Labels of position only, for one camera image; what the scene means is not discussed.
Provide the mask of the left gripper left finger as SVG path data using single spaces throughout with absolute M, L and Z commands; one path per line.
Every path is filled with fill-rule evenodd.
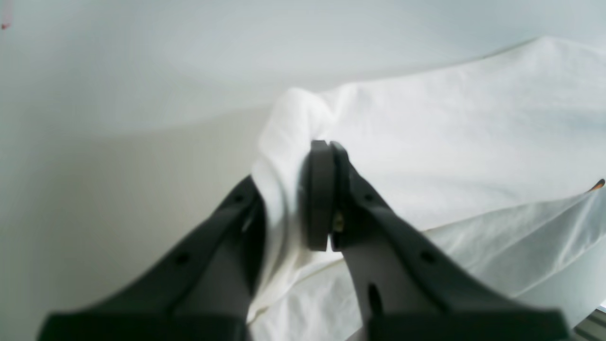
M 37 338 L 251 341 L 265 239 L 264 204 L 247 176 L 145 274 L 88 308 L 50 314 Z

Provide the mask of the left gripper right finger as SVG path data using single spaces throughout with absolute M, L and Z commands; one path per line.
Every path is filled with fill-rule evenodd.
M 558 309 L 489 289 L 398 217 L 337 142 L 313 141 L 305 165 L 306 243 L 346 261 L 361 341 L 566 341 Z

